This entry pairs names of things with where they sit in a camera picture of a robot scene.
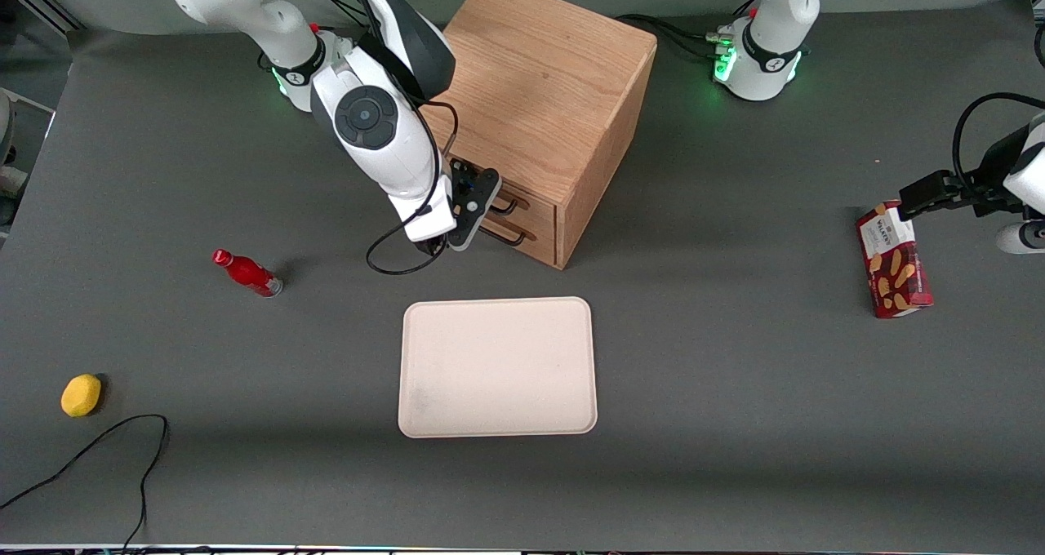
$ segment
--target wooden cabinet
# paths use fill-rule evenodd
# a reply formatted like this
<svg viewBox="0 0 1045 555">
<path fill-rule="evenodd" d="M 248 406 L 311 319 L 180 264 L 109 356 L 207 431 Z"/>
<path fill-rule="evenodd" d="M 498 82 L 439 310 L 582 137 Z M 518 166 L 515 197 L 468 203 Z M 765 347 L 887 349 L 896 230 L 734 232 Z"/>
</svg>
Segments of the wooden cabinet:
<svg viewBox="0 0 1045 555">
<path fill-rule="evenodd" d="M 656 38 L 561 0 L 467 0 L 445 29 L 455 157 L 492 167 L 515 209 L 484 227 L 564 269 L 634 136 Z M 424 107 L 436 138 L 445 109 Z"/>
</svg>

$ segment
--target metal frame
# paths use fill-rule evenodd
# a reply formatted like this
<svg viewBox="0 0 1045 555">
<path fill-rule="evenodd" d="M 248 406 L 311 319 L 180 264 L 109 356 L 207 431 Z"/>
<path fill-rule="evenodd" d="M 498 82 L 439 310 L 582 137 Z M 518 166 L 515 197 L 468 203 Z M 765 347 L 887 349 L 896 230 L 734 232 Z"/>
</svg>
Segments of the metal frame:
<svg viewBox="0 0 1045 555">
<path fill-rule="evenodd" d="M 55 0 L 18 0 L 56 33 L 65 37 L 69 31 L 85 29 L 84 23 L 62 7 Z"/>
</svg>

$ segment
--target plastic tray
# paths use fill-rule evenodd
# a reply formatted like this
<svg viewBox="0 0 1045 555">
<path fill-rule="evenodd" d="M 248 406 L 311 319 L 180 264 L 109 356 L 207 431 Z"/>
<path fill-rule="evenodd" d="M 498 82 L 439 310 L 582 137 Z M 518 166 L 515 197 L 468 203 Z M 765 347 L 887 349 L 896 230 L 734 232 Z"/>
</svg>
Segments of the plastic tray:
<svg viewBox="0 0 1045 555">
<path fill-rule="evenodd" d="M 597 418 L 584 300 L 420 302 L 407 309 L 399 430 L 408 437 L 580 435 Z"/>
</svg>

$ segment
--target table surface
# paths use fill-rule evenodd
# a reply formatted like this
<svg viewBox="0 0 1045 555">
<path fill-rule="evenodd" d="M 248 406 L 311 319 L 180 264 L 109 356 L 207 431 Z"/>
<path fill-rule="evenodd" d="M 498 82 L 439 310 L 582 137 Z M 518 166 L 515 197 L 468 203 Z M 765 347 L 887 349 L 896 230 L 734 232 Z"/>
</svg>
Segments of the table surface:
<svg viewBox="0 0 1045 555">
<path fill-rule="evenodd" d="M 394 221 L 384 193 L 254 69 L 249 39 L 79 37 L 0 254 L 2 492 L 159 412 L 172 433 L 143 541 L 1040 553 L 1045 259 L 995 249 L 1015 217 L 920 217 L 937 306 L 884 322 L 854 229 L 948 167 L 974 98 L 1041 94 L 1032 36 L 1017 1 L 827 15 L 768 103 L 665 43 L 565 272 L 477 238 L 404 278 L 363 260 Z M 967 160 L 1032 114 L 984 107 Z M 393 240 L 384 263 L 417 260 Z M 218 247 L 286 291 L 232 284 Z M 538 296 L 591 305 L 596 429 L 403 437 L 403 310 Z M 59 396 L 83 372 L 110 396 L 71 420 Z M 0 540 L 122 540 L 158 432 L 136 423 L 4 511 Z"/>
</svg>

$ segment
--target black drawer handle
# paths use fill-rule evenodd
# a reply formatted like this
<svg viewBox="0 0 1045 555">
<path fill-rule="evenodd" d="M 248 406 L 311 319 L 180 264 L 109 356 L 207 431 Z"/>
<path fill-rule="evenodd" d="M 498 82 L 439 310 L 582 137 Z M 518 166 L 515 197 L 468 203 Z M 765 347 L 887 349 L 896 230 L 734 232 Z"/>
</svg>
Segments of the black drawer handle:
<svg viewBox="0 0 1045 555">
<path fill-rule="evenodd" d="M 497 216 L 508 216 L 509 214 L 511 214 L 512 212 L 515 211 L 515 206 L 518 206 L 518 205 L 519 205 L 519 201 L 517 201 L 515 199 L 512 199 L 512 202 L 508 206 L 506 206 L 504 208 L 497 208 L 496 206 L 493 206 L 491 204 L 490 205 L 490 212 L 496 214 Z"/>
<path fill-rule="evenodd" d="M 518 246 L 522 245 L 522 241 L 526 240 L 526 233 L 519 233 L 518 238 L 516 238 L 515 240 L 512 240 L 512 239 L 509 239 L 507 237 L 503 237 L 503 236 L 498 235 L 497 233 L 494 233 L 493 231 L 487 229 L 486 227 L 480 227 L 479 230 L 483 231 L 483 233 L 485 233 L 487 235 L 490 235 L 491 237 L 497 239 L 498 241 L 507 245 L 508 247 L 518 247 Z"/>
</svg>

